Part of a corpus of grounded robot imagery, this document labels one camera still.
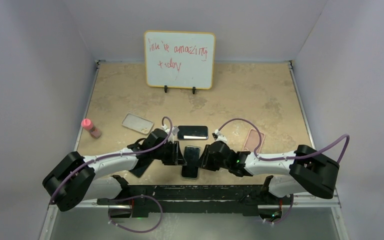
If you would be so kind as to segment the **clear grey phone case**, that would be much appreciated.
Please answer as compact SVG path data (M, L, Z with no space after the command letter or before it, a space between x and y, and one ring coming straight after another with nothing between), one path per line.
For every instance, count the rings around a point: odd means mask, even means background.
M143 135L148 135L154 127L154 123L152 121L132 113L126 114L121 122L121 125Z

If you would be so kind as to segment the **black phone with case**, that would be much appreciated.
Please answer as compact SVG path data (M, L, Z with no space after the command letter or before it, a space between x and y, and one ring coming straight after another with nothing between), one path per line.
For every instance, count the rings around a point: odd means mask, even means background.
M184 148L183 157L186 165L182 166L181 176L186 179L197 179L199 167L197 166L200 159L201 149L198 146L186 146Z

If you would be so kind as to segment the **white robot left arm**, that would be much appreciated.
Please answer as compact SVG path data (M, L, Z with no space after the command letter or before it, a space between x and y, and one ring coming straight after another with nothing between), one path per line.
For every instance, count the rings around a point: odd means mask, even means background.
M141 177L154 160L169 166L184 165L179 142L174 140L178 127L153 130L127 147L95 156L68 153L44 178L42 186L50 195L50 204L62 212L91 199L111 199L118 205L129 199L128 182L116 172L128 171Z

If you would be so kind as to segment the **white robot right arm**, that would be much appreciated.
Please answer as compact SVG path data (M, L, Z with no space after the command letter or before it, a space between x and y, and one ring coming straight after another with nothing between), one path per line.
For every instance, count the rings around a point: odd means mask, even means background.
M209 171L227 169L237 177L272 176L260 191L262 200L268 204L302 192L332 199L340 169L339 163L308 145L285 153L255 155L250 151L235 152L222 141L206 145L197 165Z

